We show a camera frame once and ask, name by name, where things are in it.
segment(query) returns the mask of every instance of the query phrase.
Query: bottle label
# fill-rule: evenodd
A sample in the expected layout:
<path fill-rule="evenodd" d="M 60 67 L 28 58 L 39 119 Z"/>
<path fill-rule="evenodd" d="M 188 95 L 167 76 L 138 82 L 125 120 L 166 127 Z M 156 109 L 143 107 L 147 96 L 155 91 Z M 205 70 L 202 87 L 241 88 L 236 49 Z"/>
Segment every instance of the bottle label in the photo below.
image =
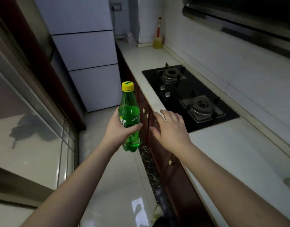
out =
<path fill-rule="evenodd" d="M 135 118 L 125 118 L 120 116 L 119 120 L 124 127 L 131 127 L 135 124 L 140 123 L 140 114 Z"/>

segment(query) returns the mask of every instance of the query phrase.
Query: gas stove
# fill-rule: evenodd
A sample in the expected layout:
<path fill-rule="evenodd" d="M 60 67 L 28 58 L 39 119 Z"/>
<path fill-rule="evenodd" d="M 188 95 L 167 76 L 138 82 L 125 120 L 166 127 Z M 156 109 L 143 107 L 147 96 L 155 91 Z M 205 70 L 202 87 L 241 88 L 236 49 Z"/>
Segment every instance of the gas stove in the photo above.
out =
<path fill-rule="evenodd" d="M 166 110 L 180 114 L 188 132 L 226 122 L 239 115 L 184 66 L 142 71 Z"/>

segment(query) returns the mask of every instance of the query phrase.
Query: hand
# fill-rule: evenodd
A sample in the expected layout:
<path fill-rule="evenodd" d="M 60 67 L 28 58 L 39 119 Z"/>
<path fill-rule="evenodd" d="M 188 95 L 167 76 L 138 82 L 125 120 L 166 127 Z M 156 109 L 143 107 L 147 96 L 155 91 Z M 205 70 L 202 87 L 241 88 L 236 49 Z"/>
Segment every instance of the hand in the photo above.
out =
<path fill-rule="evenodd" d="M 137 132 L 143 126 L 142 123 L 138 123 L 131 127 L 124 127 L 120 120 L 119 120 L 119 107 L 115 110 L 113 116 L 111 117 L 104 138 L 103 142 L 109 145 L 112 145 L 112 148 L 117 151 L 119 147 L 126 141 L 128 136 L 132 133 Z"/>
<path fill-rule="evenodd" d="M 154 137 L 162 146 L 179 157 L 179 154 L 188 147 L 194 146 L 186 130 L 182 116 L 172 111 L 160 110 L 165 119 L 157 112 L 154 112 L 161 133 L 155 128 L 150 127 Z"/>

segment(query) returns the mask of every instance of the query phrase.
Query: sprite bottle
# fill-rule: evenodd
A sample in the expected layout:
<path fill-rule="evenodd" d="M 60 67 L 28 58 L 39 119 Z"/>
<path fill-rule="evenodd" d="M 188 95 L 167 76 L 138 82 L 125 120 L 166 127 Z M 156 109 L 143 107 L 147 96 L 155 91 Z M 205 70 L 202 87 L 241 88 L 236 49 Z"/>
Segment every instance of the sprite bottle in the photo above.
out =
<path fill-rule="evenodd" d="M 119 107 L 119 119 L 124 127 L 131 127 L 140 123 L 140 107 L 134 95 L 133 82 L 122 83 L 123 96 Z M 125 151 L 135 152 L 140 145 L 139 131 L 130 135 L 123 148 Z"/>

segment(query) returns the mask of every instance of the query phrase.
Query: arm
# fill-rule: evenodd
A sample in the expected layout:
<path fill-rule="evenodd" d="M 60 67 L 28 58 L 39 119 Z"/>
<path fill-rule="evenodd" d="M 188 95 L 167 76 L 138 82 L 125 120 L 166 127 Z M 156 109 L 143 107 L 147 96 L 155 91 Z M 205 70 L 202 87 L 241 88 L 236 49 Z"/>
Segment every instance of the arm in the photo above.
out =
<path fill-rule="evenodd" d="M 105 136 L 97 148 L 23 223 L 22 227 L 76 227 L 96 189 L 102 174 L 120 145 L 141 129 L 142 124 L 124 128 L 118 108 L 109 121 Z"/>
<path fill-rule="evenodd" d="M 161 133 L 151 127 L 154 137 L 192 172 L 229 226 L 290 227 L 284 215 L 192 144 L 179 114 L 161 113 L 165 119 L 155 113 Z"/>

